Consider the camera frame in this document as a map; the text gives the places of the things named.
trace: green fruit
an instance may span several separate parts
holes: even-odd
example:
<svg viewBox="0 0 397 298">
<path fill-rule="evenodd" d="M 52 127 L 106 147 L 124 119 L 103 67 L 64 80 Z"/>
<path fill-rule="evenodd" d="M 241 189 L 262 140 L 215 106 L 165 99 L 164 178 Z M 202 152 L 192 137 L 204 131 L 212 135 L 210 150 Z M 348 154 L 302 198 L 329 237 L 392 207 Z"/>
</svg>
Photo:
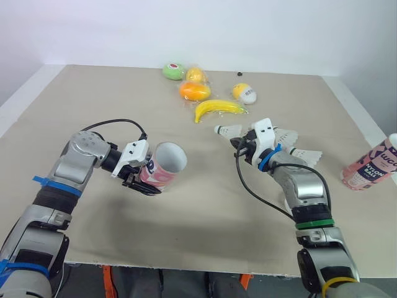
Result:
<svg viewBox="0 0 397 298">
<path fill-rule="evenodd" d="M 177 63 L 170 63 L 170 64 L 166 64 L 163 67 L 163 75 L 167 78 L 167 79 L 174 79 L 174 80 L 178 80 L 178 79 L 182 79 L 185 73 L 185 69 L 181 64 L 177 64 Z"/>
</svg>

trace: beige table surface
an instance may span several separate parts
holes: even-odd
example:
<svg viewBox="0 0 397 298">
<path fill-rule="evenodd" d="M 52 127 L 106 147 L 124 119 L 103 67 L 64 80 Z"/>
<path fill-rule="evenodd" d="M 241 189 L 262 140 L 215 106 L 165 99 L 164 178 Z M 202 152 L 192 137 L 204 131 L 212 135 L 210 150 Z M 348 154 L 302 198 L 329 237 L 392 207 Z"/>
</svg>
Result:
<svg viewBox="0 0 397 298">
<path fill-rule="evenodd" d="M 293 222 L 251 197 L 240 185 L 233 149 L 214 125 L 270 117 L 294 129 L 297 146 L 324 152 L 316 169 L 332 194 L 333 217 L 342 228 L 362 277 L 397 277 L 397 188 L 391 179 L 364 192 L 347 189 L 341 169 L 369 150 L 362 134 L 323 79 L 291 74 L 209 72 L 212 90 L 230 98 L 247 82 L 258 101 L 247 115 L 208 114 L 194 124 L 178 82 L 160 70 L 67 66 L 0 138 L 0 239 L 4 239 L 69 137 L 101 120 L 138 121 L 154 148 L 163 141 L 184 148 L 188 165 L 166 191 L 146 197 L 120 179 L 95 170 L 66 234 L 72 262 L 161 268 L 299 275 Z M 139 137 L 130 124 L 97 130 L 123 147 Z M 281 188 L 247 164 L 242 171 L 262 197 L 283 205 Z"/>
</svg>

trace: yellow band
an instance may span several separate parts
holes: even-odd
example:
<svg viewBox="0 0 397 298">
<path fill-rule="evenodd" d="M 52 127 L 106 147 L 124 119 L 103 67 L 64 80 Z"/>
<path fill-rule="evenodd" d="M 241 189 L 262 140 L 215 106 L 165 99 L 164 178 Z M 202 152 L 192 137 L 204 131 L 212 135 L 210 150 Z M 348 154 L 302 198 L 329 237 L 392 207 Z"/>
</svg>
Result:
<svg viewBox="0 0 397 298">
<path fill-rule="evenodd" d="M 323 298 L 325 298 L 325 294 L 328 290 L 329 287 L 331 287 L 333 284 L 337 282 L 342 282 L 342 281 L 347 281 L 347 282 L 358 282 L 354 278 L 345 278 L 345 277 L 339 277 L 339 278 L 331 278 L 329 281 L 323 285 L 323 290 L 321 291 Z"/>
</svg>

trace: banana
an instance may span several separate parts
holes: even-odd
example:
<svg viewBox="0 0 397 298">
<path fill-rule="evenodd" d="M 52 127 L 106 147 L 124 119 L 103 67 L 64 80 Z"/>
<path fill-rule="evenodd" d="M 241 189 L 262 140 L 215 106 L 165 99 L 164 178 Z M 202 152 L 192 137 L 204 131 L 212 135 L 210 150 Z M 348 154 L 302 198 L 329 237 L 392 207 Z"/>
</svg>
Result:
<svg viewBox="0 0 397 298">
<path fill-rule="evenodd" d="M 219 99 L 210 99 L 209 101 L 201 102 L 195 110 L 195 123 L 200 122 L 201 116 L 207 112 L 222 111 L 234 114 L 247 113 L 247 110 L 237 102 L 232 101 L 221 101 Z"/>
</svg>

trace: yellow egg-shaped toy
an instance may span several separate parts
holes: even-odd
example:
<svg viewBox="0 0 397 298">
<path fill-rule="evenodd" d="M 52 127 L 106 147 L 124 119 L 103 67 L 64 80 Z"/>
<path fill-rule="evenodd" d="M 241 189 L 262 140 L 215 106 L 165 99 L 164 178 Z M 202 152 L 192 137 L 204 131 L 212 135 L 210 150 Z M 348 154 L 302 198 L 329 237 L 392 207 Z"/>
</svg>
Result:
<svg viewBox="0 0 397 298">
<path fill-rule="evenodd" d="M 195 83 L 206 83 L 208 81 L 204 71 L 198 67 L 192 67 L 186 73 L 186 81 Z"/>
<path fill-rule="evenodd" d="M 245 104 L 253 104 L 256 102 L 256 92 L 250 85 L 239 83 L 233 87 L 233 97 Z"/>
<path fill-rule="evenodd" d="M 179 94 L 190 101 L 203 101 L 211 95 L 211 89 L 204 84 L 185 82 L 179 86 Z"/>
</svg>

